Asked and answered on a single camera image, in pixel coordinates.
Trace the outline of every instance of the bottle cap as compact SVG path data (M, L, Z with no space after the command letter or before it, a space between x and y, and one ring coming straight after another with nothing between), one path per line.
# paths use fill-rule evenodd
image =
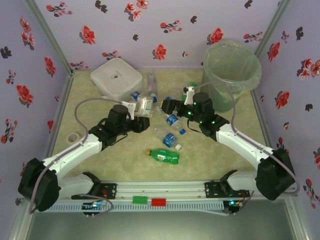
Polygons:
M184 128L182 128L179 132L181 135L185 134L186 133L186 130Z
M157 95L155 93L151 93L150 96L153 97L153 102L156 103L157 102Z
M178 150L178 151L180 150L180 148L181 148L181 145L180 145L180 144L177 144L177 145L175 146L175 149Z

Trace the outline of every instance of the green block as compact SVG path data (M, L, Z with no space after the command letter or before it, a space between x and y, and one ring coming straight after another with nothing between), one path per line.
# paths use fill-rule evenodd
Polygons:
M133 204L148 204L147 196L133 196L132 199Z

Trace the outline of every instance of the metal bracket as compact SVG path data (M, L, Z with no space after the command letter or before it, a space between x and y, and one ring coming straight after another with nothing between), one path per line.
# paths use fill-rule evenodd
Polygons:
M221 187L221 182L209 181L204 183L205 197L207 199L217 199L217 198L248 198L250 196L249 191L239 190L235 191L230 189L228 192L224 191Z

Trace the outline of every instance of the trash can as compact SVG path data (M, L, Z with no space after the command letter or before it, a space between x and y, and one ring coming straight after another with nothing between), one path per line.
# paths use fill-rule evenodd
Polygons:
M203 66L202 84L218 84L205 85L200 91L209 95L217 112L227 112L233 108L229 92L219 83L227 85L238 101L242 94L258 86L262 74L255 54L231 40L212 44L205 52Z

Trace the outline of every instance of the white plastic container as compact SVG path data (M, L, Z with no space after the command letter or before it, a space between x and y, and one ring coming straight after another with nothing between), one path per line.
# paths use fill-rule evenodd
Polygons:
M143 87L142 75L121 58L113 58L90 74L98 91L113 100L127 101Z

